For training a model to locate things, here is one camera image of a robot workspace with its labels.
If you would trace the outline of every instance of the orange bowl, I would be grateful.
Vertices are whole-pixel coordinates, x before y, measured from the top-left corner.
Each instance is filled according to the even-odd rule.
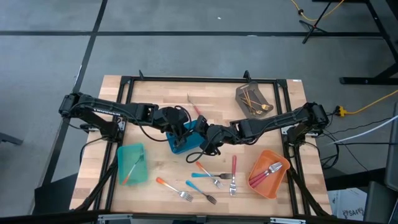
[[[250,186],[249,184],[250,179],[259,175],[262,172],[265,172],[269,166],[271,166],[276,162],[282,163],[282,167],[277,172],[270,174],[255,188]],[[265,150],[261,153],[260,157],[258,158],[256,164],[253,167],[253,170],[249,175],[248,178],[249,187],[266,198],[274,199],[276,198],[276,192],[278,191],[279,185],[282,182],[282,179],[287,169],[289,168],[290,168],[290,163],[288,162],[287,159],[285,159],[283,156],[280,156],[279,154],[274,153],[273,151]]]

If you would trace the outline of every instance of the black stand leg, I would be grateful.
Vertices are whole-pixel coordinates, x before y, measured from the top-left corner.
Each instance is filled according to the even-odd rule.
[[[325,179],[326,189],[341,190],[353,187],[366,187],[370,181],[383,183],[385,174],[386,168],[380,168],[356,174],[328,178]]]
[[[319,16],[318,20],[316,21],[316,23],[315,23],[314,25],[311,25],[311,24],[309,24],[309,23],[307,23],[307,22],[304,22],[304,21],[302,21],[302,20],[298,21],[299,23],[305,24],[305,25],[308,26],[308,28],[310,28],[310,32],[308,32],[307,36],[305,36],[304,39],[303,39],[303,42],[302,42],[303,44],[305,44],[305,43],[307,42],[308,38],[310,38],[311,34],[312,34],[315,30],[318,30],[318,31],[321,31],[321,32],[326,32],[326,31],[324,31],[323,29],[319,29],[319,28],[317,27],[317,25],[318,25],[319,21],[322,19],[322,17],[323,17],[323,15],[325,14],[326,10],[328,10],[330,4],[331,4],[331,2],[328,3],[328,5],[327,5],[326,8],[323,10],[322,14]]]
[[[22,140],[9,136],[8,134],[0,133],[0,142],[9,142],[16,145],[22,144]]]
[[[346,85],[398,85],[398,78],[390,78],[398,73],[398,63],[385,69],[373,78],[340,77],[340,83]]]

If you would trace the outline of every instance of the red utensil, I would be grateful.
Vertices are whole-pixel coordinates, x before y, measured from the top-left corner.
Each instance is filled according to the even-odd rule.
[[[253,188],[257,187],[257,185],[259,185],[269,174],[277,172],[281,167],[282,167],[281,162],[277,162],[277,163],[269,166],[269,168],[265,172],[262,172],[259,175],[250,179],[249,185]]]
[[[187,100],[188,100],[188,102],[189,102],[190,104],[192,104],[193,109],[195,109],[195,111],[197,112],[197,114],[198,114],[198,115],[201,115],[200,110],[196,107],[195,104],[192,103],[191,99],[189,98],[188,93],[187,93]]]

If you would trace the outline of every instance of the wooden table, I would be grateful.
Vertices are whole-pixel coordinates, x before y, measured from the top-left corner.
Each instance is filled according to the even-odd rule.
[[[99,93],[99,98],[116,101],[121,76],[107,75]],[[304,89],[301,80],[287,80],[292,109],[301,107],[305,102]],[[191,100],[199,107],[209,123],[229,125],[232,120],[245,118],[237,102],[235,89],[242,83],[190,83],[190,82],[134,82],[132,93],[133,102],[154,103],[159,107],[181,105],[195,118],[193,107],[187,103],[187,93]],[[272,105],[275,105],[273,86],[259,84],[259,89]],[[122,102],[126,101],[126,92]],[[282,109],[285,105],[282,90],[280,89]],[[276,115],[276,109],[267,116]],[[111,117],[101,114],[101,117],[111,120]],[[164,139],[165,134],[153,128],[144,128],[148,134],[157,139]],[[88,141],[99,138],[99,133],[90,133]],[[292,216],[289,186],[286,175],[277,192],[275,200],[265,199],[252,191],[246,179],[257,160],[259,154],[265,150],[272,150],[283,155],[282,140],[279,130],[264,133],[257,144],[227,145],[220,147],[221,155],[203,156],[200,162],[212,173],[231,172],[232,155],[237,155],[236,168],[236,197],[229,196],[230,180],[221,180],[222,189],[217,189],[208,179],[193,179],[192,172],[201,172],[195,164],[185,162],[185,157],[192,151],[175,155],[171,152],[167,142],[155,142],[144,136],[138,126],[127,124],[124,136],[124,145],[141,142],[147,153],[148,181],[134,186],[121,186],[116,181],[111,210],[126,213],[172,213],[196,215],[243,215],[243,216]],[[86,147],[83,161],[80,166],[75,190],[70,208],[79,206],[97,184],[101,165],[103,163],[105,141],[98,141]],[[303,145],[300,148],[303,171],[306,185],[322,208],[331,213],[329,199],[325,187],[322,168],[318,152],[313,146]],[[169,188],[158,184],[156,177],[163,178],[174,187],[190,192],[194,200],[192,203],[182,200]],[[190,179],[204,192],[217,199],[212,205],[205,197],[185,185]],[[104,208],[108,186],[104,187],[100,208]],[[302,200],[299,188],[296,186],[298,210],[303,213]]]

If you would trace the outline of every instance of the yellow cable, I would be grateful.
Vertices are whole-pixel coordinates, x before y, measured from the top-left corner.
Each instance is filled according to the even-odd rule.
[[[296,7],[296,9],[299,11],[300,8],[299,8],[299,6],[297,5],[297,3],[296,3],[294,0],[291,0],[291,1],[292,1],[292,3],[294,4],[294,6]],[[329,16],[329,15],[330,15],[334,10],[336,10],[336,9],[341,5],[341,3],[343,3],[343,2],[344,2],[344,0],[341,0],[341,1],[339,2],[339,4],[337,4],[337,6],[335,6],[330,12],[326,13],[322,18],[326,18],[327,16]],[[317,20],[318,20],[318,19],[309,19],[307,16],[304,15],[303,12],[302,12],[300,15],[303,16],[303,18],[306,19],[306,20],[308,20],[308,21],[317,21]]]
[[[359,110],[357,110],[355,112],[346,112],[346,114],[357,114],[357,113],[369,108],[370,106],[372,106],[372,105],[374,105],[374,104],[376,104],[376,103],[378,103],[378,102],[380,102],[380,101],[382,101],[382,100],[384,100],[384,99],[386,99],[386,98],[388,98],[388,97],[390,97],[390,96],[392,96],[392,95],[394,95],[396,93],[398,93],[398,90],[393,91],[392,93],[390,93],[390,94],[388,94],[386,96],[383,96],[382,98],[376,100],[375,102],[373,102],[373,103],[371,103],[371,104],[369,104],[369,105],[367,105],[367,106],[365,106],[365,107],[363,107],[363,108],[361,108],[361,109],[359,109]]]
[[[388,97],[390,97],[390,96],[392,96],[392,95],[394,95],[394,94],[396,94],[396,93],[398,93],[398,90],[393,91],[392,93],[390,93],[390,94],[388,94],[388,95],[386,95],[386,96],[383,96],[382,98],[376,100],[375,102],[373,102],[373,103],[371,103],[371,104],[369,104],[369,105],[367,105],[367,106],[365,106],[365,107],[363,107],[363,108],[361,108],[361,109],[359,109],[359,110],[357,110],[357,111],[355,111],[355,112],[348,112],[348,111],[344,110],[344,108],[343,108],[342,106],[338,106],[338,113],[337,113],[337,115],[338,115],[338,116],[341,116],[341,117],[344,117],[344,116],[346,116],[347,114],[357,114],[357,113],[359,113],[359,112],[361,112],[361,111],[364,111],[365,109],[369,108],[370,106],[375,105],[376,103],[378,103],[378,102],[380,102],[380,101],[382,101],[382,100],[384,100],[384,99],[386,99],[386,98],[388,98]]]

